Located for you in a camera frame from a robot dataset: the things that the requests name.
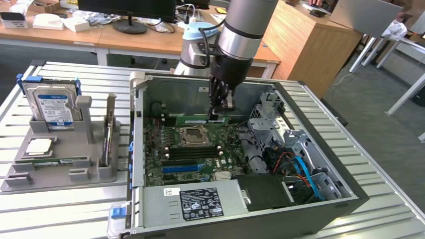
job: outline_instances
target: hard drive label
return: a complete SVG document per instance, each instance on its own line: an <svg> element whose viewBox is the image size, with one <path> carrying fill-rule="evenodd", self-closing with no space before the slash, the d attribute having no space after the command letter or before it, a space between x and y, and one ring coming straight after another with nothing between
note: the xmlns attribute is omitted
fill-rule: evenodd
<svg viewBox="0 0 425 239"><path fill-rule="evenodd" d="M180 191L185 221L224 216L217 188Z"/></svg>
<svg viewBox="0 0 425 239"><path fill-rule="evenodd" d="M37 97L45 122L54 126L72 125L72 112L66 107L68 96L38 95Z"/></svg>

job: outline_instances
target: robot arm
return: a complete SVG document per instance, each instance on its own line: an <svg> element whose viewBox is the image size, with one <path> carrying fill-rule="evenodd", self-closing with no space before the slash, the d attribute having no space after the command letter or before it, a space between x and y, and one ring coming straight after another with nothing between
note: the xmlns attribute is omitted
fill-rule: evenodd
<svg viewBox="0 0 425 239"><path fill-rule="evenodd" d="M278 0L232 0L210 68L209 119L236 110L234 90L244 82Z"/></svg>

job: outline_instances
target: gray floor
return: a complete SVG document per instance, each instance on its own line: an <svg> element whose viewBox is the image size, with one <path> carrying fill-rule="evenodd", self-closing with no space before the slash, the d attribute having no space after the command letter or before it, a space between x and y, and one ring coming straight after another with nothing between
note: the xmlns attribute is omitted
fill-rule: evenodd
<svg viewBox="0 0 425 239"><path fill-rule="evenodd" d="M32 59L96 64L96 55L52 49L0 45L0 102L14 86L14 76L28 68ZM169 69L176 61L162 64L154 59L138 58L133 67ZM348 75L344 69L336 79ZM328 90L325 100L349 122L348 130L366 151L425 210L425 144L417 137L425 132L425 108L408 102L393 117L384 112L406 91L381 70L361 67L354 75Z"/></svg>

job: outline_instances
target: blue latch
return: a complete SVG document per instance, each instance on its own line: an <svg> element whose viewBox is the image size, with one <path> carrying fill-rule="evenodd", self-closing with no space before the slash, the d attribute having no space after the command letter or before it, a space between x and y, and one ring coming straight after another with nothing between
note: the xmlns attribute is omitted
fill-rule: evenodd
<svg viewBox="0 0 425 239"><path fill-rule="evenodd" d="M77 96L80 96L81 95L81 82L80 82L77 77L74 78L74 87L77 89Z"/></svg>
<svg viewBox="0 0 425 239"><path fill-rule="evenodd" d="M21 74L21 73L18 73L17 75L16 75L16 84L18 85L18 87L20 87L20 89L21 89L21 92L22 92L22 94L25 95L25 91L24 91L24 87L21 86L21 77L22 77L24 75Z"/></svg>
<svg viewBox="0 0 425 239"><path fill-rule="evenodd" d="M42 80L41 76L26 76L25 81L28 82L40 82Z"/></svg>
<svg viewBox="0 0 425 239"><path fill-rule="evenodd" d="M112 209L112 219L120 219L120 218L125 218L126 216L126 208L121 207L121 208L113 208Z"/></svg>
<svg viewBox="0 0 425 239"><path fill-rule="evenodd" d="M128 151L133 152L133 141L130 142L130 145L128 146Z"/></svg>

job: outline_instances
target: gray parts tray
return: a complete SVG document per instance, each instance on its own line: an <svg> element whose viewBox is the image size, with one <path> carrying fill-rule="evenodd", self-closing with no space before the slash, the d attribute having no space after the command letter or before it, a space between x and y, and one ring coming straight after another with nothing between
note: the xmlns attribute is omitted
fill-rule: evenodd
<svg viewBox="0 0 425 239"><path fill-rule="evenodd" d="M112 134L109 167L98 167L102 155L104 122L93 121L92 129L94 144L86 143L84 130L54 130L46 133L33 133L32 128L29 128L14 162L4 178L1 191L60 189L73 185L116 181L120 122L116 121ZM22 158L28 144L34 138L52 139L50 157Z"/></svg>

